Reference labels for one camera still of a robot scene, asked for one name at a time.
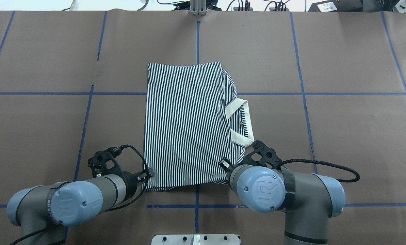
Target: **black bracket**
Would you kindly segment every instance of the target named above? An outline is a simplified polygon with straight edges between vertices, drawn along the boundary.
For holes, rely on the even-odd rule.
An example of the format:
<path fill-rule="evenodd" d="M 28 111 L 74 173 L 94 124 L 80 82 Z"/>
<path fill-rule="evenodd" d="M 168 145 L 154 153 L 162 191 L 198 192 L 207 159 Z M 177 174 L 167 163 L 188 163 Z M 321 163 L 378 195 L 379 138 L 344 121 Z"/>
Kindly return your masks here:
<path fill-rule="evenodd" d="M 214 10 L 214 11 L 222 11 L 221 8 L 218 8 L 216 6 L 217 3 L 218 3 L 218 0 L 206 0 L 206 8 Z M 191 9 L 190 1 L 182 2 L 182 3 L 175 3 L 173 5 L 175 6 L 174 10 L 190 10 Z"/>
<path fill-rule="evenodd" d="M 273 148 L 270 148 L 265 145 L 262 141 L 254 141 L 251 146 L 254 148 L 254 151 L 246 155 L 244 159 L 238 163 L 239 165 L 248 164 L 252 166 L 264 166 L 267 164 L 271 165 L 272 169 L 275 169 L 276 166 L 281 163 L 282 160 L 277 156 L 276 151 Z M 262 158 L 260 160 L 254 161 L 252 156 L 254 154 L 260 155 Z"/>
<path fill-rule="evenodd" d="M 141 172 L 131 174 L 121 169 L 115 157 L 119 156 L 123 147 L 110 147 L 104 151 L 98 151 L 93 157 L 88 159 L 88 167 L 91 168 L 92 176 L 100 177 L 107 174 L 118 175 L 124 181 L 127 189 L 125 200 L 133 195 L 136 191 L 136 187 L 147 182 L 148 179 L 155 174 L 152 168 L 147 168 Z M 114 164 L 111 168 L 108 167 L 107 162 L 112 161 Z"/>

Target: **striped shirt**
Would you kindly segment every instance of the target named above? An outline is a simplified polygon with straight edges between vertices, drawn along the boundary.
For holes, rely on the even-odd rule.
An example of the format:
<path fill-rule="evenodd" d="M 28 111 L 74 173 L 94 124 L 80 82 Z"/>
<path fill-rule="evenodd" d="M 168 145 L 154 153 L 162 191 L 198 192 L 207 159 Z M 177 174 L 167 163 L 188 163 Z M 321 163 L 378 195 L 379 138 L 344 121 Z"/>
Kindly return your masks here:
<path fill-rule="evenodd" d="M 220 62 L 148 65 L 144 156 L 155 172 L 148 190 L 225 181 L 218 162 L 227 157 L 235 164 L 245 154 L 230 129 L 248 137 L 251 128 L 243 105 L 226 117 L 226 106 L 236 98 L 236 86 Z"/>

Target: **black cable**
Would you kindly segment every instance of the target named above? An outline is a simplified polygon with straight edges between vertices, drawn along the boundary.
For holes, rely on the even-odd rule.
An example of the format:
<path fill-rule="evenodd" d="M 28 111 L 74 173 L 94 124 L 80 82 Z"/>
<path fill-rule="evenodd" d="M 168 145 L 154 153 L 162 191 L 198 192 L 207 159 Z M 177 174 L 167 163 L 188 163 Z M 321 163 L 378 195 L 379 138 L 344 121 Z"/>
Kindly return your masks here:
<path fill-rule="evenodd" d="M 50 227 L 46 227 L 46 228 L 44 228 L 44 229 L 41 229 L 41 230 L 38 230 L 38 231 L 34 231 L 34 232 L 30 233 L 30 234 L 27 234 L 27 235 L 25 235 L 25 236 L 22 236 L 22 237 L 20 237 L 19 239 L 13 241 L 13 243 L 11 243 L 11 245 L 15 245 L 15 244 L 17 244 L 17 243 L 23 241 L 24 239 L 28 239 L 29 237 L 35 236 L 36 234 L 39 234 L 39 233 L 41 233 L 41 232 L 45 232 L 45 231 L 47 231 L 48 229 L 50 229 Z"/>
<path fill-rule="evenodd" d="M 230 8 L 231 4 L 232 4 L 234 1 L 236 1 L 236 0 L 231 0 L 231 2 L 230 2 L 230 4 L 229 4 L 229 6 L 227 7 L 226 11 L 229 11 L 229 8 Z"/>
<path fill-rule="evenodd" d="M 145 7 L 147 7 L 148 5 L 148 0 L 145 0 L 144 6 L 142 6 L 140 9 L 138 9 L 137 11 L 141 11 L 143 10 Z"/>
<path fill-rule="evenodd" d="M 277 2 L 274 2 L 274 1 L 270 1 L 270 3 L 266 6 L 266 8 L 265 8 L 265 10 L 264 11 L 266 11 L 266 9 L 268 8 L 268 6 L 270 5 L 270 4 L 272 4 L 272 3 L 275 3 L 276 4 L 276 7 L 277 7 Z"/>
<path fill-rule="evenodd" d="M 345 167 L 345 166 L 341 166 L 338 164 L 334 164 L 334 163 L 329 163 L 329 162 L 323 162 L 323 161 L 318 161 L 318 160 L 308 160 L 308 159 L 289 159 L 286 161 L 282 161 L 281 163 L 277 164 L 275 166 L 275 169 L 280 169 L 281 166 L 287 164 L 287 163 L 313 163 L 313 164 L 319 164 L 319 165 L 325 165 L 325 166 L 330 166 L 330 167 L 335 167 L 338 169 L 342 169 L 348 172 L 353 173 L 356 177 L 354 179 L 351 180 L 337 180 L 339 182 L 344 182 L 344 183 L 352 183 L 352 182 L 356 182 L 360 180 L 360 174 L 355 171 L 352 168 L 349 167 Z"/>
<path fill-rule="evenodd" d="M 120 148 L 121 148 L 121 149 L 132 148 L 132 149 L 136 152 L 136 154 L 138 154 L 139 157 L 142 159 L 142 162 L 144 163 L 145 169 L 146 169 L 146 170 L 148 169 L 148 165 L 147 165 L 147 162 L 145 161 L 145 158 L 142 156 L 141 153 L 139 153 L 139 151 L 138 151 L 135 147 L 133 147 L 133 146 L 131 146 L 131 145 L 122 145 L 122 146 L 120 146 Z M 140 192 L 139 195 L 137 195 L 137 197 L 135 197 L 133 200 L 131 200 L 130 202 L 128 202 L 128 203 L 126 203 L 126 204 L 124 204 L 124 205 L 122 205 L 122 206 L 118 206 L 118 207 L 115 207 L 115 208 L 111 208 L 111 209 L 107 210 L 106 212 L 108 212 L 108 211 L 114 211 L 114 210 L 121 209 L 121 208 L 125 208 L 125 207 L 131 205 L 132 203 L 134 203 L 136 200 L 139 199 L 139 197 L 142 196 L 142 194 L 144 193 L 144 191 L 147 189 L 147 182 L 144 183 L 144 186 L 142 186 L 142 188 L 141 188 L 141 192 Z"/>
<path fill-rule="evenodd" d="M 282 11 L 283 7 L 286 6 L 282 0 L 280 0 L 279 6 L 277 8 L 278 11 Z"/>
<path fill-rule="evenodd" d="M 178 2 L 173 2 L 173 3 L 160 3 L 159 0 L 157 0 L 159 4 L 173 4 L 173 3 L 184 3 L 183 1 L 178 1 Z"/>

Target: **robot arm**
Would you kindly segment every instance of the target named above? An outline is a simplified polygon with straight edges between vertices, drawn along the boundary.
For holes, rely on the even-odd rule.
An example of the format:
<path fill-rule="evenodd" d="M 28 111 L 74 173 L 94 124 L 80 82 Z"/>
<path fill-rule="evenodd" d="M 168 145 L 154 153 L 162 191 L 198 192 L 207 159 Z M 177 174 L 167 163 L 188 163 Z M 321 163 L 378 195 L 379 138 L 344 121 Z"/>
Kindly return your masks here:
<path fill-rule="evenodd" d="M 318 174 L 289 171 L 277 157 L 274 149 L 255 141 L 255 149 L 244 160 L 232 166 L 223 158 L 220 166 L 227 173 L 227 183 L 250 209 L 269 213 L 282 211 L 285 219 L 285 245 L 310 245 L 328 243 L 328 219 L 343 211 L 345 192 L 341 182 L 355 182 L 359 174 L 349 168 L 321 161 L 304 160 L 338 167 L 356 175 L 353 180 L 336 180 Z M 262 159 L 254 161 L 251 156 Z"/>
<path fill-rule="evenodd" d="M 65 226 L 84 224 L 105 211 L 133 203 L 141 196 L 144 188 L 130 203 L 114 207 L 132 197 L 136 188 L 146 183 L 154 173 L 147 165 L 143 171 L 136 174 L 122 171 L 115 157 L 127 147 L 133 148 L 124 145 L 96 152 L 88 160 L 88 166 L 92 169 L 92 179 L 35 186 L 14 194 L 8 203 L 6 213 L 13 225 L 21 226 L 24 237 L 13 244 L 19 241 L 24 244 L 63 244 Z M 111 168 L 106 165 L 109 160 L 114 163 Z"/>

